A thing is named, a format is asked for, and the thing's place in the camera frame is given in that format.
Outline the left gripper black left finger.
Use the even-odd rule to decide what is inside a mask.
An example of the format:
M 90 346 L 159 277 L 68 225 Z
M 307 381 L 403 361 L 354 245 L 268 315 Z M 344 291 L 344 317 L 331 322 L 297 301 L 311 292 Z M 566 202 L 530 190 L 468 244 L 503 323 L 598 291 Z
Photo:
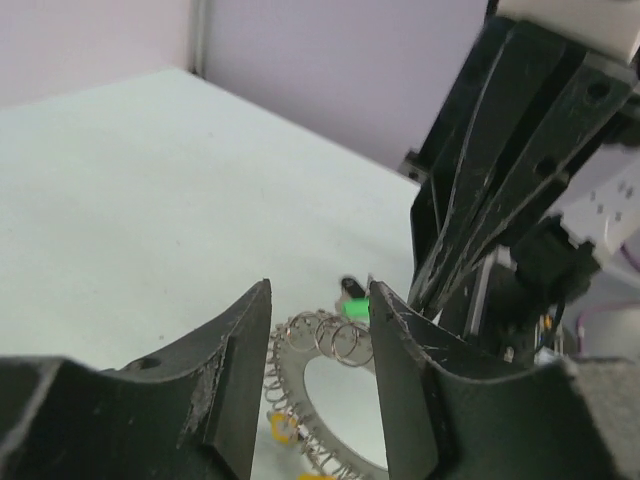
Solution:
M 5 479 L 247 479 L 272 290 L 122 369 L 58 356 L 1 361 Z

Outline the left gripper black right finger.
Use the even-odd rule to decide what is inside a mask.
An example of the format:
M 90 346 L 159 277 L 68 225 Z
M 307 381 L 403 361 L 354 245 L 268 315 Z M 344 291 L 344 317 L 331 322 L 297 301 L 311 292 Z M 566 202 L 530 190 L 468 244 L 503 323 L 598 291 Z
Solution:
M 393 479 L 635 479 L 639 367 L 485 354 L 370 288 L 370 333 Z

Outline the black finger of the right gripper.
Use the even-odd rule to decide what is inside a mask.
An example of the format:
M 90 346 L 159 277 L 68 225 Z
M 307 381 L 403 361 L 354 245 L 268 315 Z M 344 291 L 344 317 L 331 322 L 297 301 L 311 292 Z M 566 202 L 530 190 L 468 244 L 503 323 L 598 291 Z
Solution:
M 507 156 L 510 169 L 481 212 L 462 268 L 426 310 L 439 308 L 491 248 L 516 243 L 539 221 L 577 165 L 603 143 L 633 90 L 630 67 L 591 52 L 565 52 L 554 78 L 550 108 Z
M 550 108 L 565 50 L 531 22 L 482 27 L 418 155 L 428 177 L 411 209 L 410 304 L 436 304 L 462 268 L 478 216 L 510 169 L 507 156 Z

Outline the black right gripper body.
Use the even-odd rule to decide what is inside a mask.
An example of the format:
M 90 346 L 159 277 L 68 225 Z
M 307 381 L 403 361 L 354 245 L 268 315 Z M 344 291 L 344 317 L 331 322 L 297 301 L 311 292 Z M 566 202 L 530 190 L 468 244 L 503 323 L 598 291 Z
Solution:
M 504 178 L 502 154 L 515 132 L 513 20 L 492 15 L 469 52 L 423 146 L 426 172 L 410 211 L 416 280 L 438 274 L 439 255 L 466 244 Z

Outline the silver disc keyring organiser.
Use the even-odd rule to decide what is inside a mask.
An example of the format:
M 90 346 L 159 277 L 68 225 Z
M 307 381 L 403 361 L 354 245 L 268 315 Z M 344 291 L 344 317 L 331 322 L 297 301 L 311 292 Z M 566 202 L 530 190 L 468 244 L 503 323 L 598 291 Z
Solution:
M 267 417 L 292 415 L 312 474 L 389 476 L 369 327 L 324 310 L 299 313 L 270 333 L 264 376 Z

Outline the green key tag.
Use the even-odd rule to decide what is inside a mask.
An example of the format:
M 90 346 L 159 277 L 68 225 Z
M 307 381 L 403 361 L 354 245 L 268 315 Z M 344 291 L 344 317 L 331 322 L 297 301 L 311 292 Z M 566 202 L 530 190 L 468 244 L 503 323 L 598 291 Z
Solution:
M 346 300 L 342 303 L 341 313 L 351 321 L 369 324 L 369 299 L 364 297 Z

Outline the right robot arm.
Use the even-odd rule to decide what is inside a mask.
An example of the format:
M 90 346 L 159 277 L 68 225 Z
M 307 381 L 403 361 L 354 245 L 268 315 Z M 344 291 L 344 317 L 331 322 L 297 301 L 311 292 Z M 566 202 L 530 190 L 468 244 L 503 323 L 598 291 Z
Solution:
M 639 69 L 529 20 L 488 16 L 406 161 L 409 305 L 493 355 L 528 360 L 639 228 L 639 168 L 559 206 L 605 145 L 639 143 Z

